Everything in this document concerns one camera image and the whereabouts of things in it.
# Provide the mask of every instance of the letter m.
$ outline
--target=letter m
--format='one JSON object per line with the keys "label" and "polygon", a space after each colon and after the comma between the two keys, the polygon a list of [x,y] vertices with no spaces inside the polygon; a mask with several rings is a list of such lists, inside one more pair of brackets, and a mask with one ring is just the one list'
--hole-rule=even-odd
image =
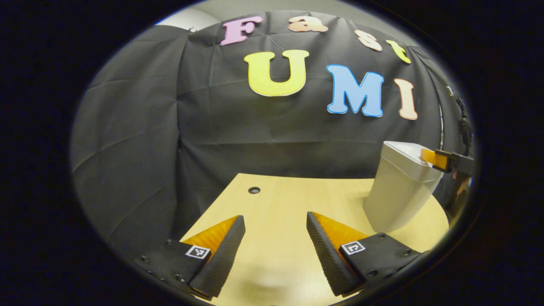
{"label": "letter m", "polygon": [[327,106],[329,113],[345,114],[348,106],[344,97],[348,97],[349,105],[353,113],[357,113],[363,102],[363,114],[370,117],[381,117],[384,112],[381,110],[381,84],[384,77],[375,73],[367,72],[360,85],[348,67],[342,65],[329,65],[327,71],[332,74],[333,93],[332,103]]}

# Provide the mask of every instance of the black fabric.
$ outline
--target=black fabric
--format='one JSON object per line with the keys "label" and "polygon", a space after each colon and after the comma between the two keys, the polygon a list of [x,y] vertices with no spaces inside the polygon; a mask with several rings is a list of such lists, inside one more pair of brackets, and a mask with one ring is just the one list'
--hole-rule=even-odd
{"label": "black fabric", "polygon": [[[418,47],[405,46],[377,29],[328,14],[307,11],[275,11],[259,15],[246,41],[220,46],[225,37],[221,24],[193,34],[186,45],[178,78],[178,166],[180,197],[203,213],[237,173],[311,178],[373,178],[382,142],[414,142],[440,147],[442,107],[444,149],[457,150],[455,119],[460,115],[447,95],[448,82],[432,60]],[[288,19],[300,15],[319,18],[329,30],[295,33]],[[374,35],[383,51],[363,46],[354,34],[359,29]],[[385,40],[404,47],[412,60],[402,62]],[[289,78],[285,50],[307,50],[306,84],[290,96],[265,97],[248,85],[251,53],[271,51],[273,81]],[[350,68],[358,82],[369,71],[381,74],[381,118],[354,114],[331,114],[332,76],[329,64]],[[400,94],[393,80],[414,85],[413,97],[419,118],[399,116]],[[190,226],[196,219],[185,218]]]}
{"label": "black fabric", "polygon": [[[263,22],[246,41],[227,46],[219,45],[222,23],[191,36],[154,26],[121,49],[85,92],[72,133],[75,187],[96,229],[122,254],[133,258],[155,242],[180,238],[238,173],[373,178],[385,140],[436,149],[443,132],[444,150],[462,148],[449,81],[420,48],[328,14],[248,16],[254,15]],[[288,19],[300,15],[319,18],[329,30],[290,31]],[[363,46],[356,29],[375,36],[383,51]],[[406,49],[412,63],[385,40]],[[281,82],[289,78],[281,53],[292,49],[310,53],[305,86],[282,97],[253,92],[244,57],[274,52],[270,74]],[[383,116],[329,113],[330,64],[347,66],[357,82],[367,72],[381,74]],[[400,117],[395,78],[414,85],[417,120]]]}
{"label": "black fabric", "polygon": [[176,81],[188,34],[154,26],[122,48],[85,92],[71,168],[99,234],[133,258],[164,242],[177,208]]}

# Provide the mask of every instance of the yellow letter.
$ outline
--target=yellow letter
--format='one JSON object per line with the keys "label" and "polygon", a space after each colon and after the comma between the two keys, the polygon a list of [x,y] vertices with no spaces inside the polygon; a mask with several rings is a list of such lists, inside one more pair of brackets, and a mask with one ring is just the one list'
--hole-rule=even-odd
{"label": "yellow letter", "polygon": [[274,58],[272,52],[257,52],[244,57],[249,65],[249,87],[263,96],[288,96],[296,93],[306,83],[306,66],[304,58],[309,56],[308,51],[286,50],[282,53],[289,59],[291,76],[285,82],[274,82],[270,79],[270,60]]}
{"label": "yellow letter", "polygon": [[406,55],[404,55],[404,53],[406,53],[406,50],[404,50],[401,46],[399,46],[397,42],[392,40],[386,40],[385,42],[390,44],[393,47],[393,51],[395,51],[395,53],[400,59],[407,62],[408,64],[412,62],[408,57],[406,57]]}

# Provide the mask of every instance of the trash can lid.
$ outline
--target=trash can lid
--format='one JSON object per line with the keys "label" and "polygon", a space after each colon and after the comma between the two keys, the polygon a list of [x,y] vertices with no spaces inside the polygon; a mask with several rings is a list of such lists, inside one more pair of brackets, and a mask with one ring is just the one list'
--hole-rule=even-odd
{"label": "trash can lid", "polygon": [[384,141],[381,157],[415,181],[428,182],[440,179],[443,172],[434,169],[431,163],[421,159],[421,149],[427,148],[417,143]]}

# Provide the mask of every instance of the white trash can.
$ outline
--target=white trash can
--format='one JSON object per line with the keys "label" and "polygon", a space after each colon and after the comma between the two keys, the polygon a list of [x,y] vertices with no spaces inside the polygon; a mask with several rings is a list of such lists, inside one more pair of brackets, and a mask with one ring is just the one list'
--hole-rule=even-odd
{"label": "white trash can", "polygon": [[404,226],[429,200],[443,172],[421,159],[415,143],[385,141],[378,172],[363,209],[376,232]]}

